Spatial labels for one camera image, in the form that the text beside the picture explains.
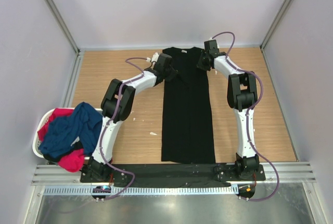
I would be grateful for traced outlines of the black t shirt blue logo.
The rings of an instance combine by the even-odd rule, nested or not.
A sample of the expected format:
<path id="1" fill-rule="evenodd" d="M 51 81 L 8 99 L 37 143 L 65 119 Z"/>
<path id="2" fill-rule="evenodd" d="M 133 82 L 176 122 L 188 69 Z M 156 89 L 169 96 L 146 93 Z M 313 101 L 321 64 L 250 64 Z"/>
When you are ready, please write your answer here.
<path id="1" fill-rule="evenodd" d="M 178 72 L 164 83 L 161 160 L 215 163 L 212 110 L 206 71 L 197 67 L 202 49 L 166 48 Z"/>

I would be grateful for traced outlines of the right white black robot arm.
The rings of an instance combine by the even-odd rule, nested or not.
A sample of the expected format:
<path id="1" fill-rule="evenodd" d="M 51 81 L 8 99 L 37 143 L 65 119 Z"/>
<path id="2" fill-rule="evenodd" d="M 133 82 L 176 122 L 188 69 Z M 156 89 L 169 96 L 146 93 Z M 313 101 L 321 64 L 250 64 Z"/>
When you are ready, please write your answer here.
<path id="1" fill-rule="evenodd" d="M 227 102 L 237 121 L 238 149 L 235 175 L 240 180 L 252 180 L 259 170 L 259 156 L 253 149 L 254 130 L 252 107 L 258 101 L 256 78 L 238 67 L 225 52 L 220 52 L 216 40 L 204 42 L 197 67 L 204 71 L 212 68 L 228 79 Z"/>

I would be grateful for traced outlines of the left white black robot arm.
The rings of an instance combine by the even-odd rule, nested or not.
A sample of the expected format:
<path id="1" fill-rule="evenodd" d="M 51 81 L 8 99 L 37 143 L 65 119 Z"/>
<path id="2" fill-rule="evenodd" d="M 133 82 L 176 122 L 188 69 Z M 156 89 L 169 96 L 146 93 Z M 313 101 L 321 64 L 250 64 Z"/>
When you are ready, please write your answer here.
<path id="1" fill-rule="evenodd" d="M 113 79 L 101 103 L 102 128 L 97 145 L 82 171 L 81 181 L 106 182 L 115 168 L 112 161 L 113 146 L 123 122 L 132 111 L 134 97 L 145 89 L 153 88 L 162 81 L 170 81 L 177 76 L 172 66 L 172 57 L 154 53 L 145 58 L 150 66 L 141 69 L 132 63 L 135 57 L 125 62 L 137 68 L 140 73 L 126 80 Z"/>

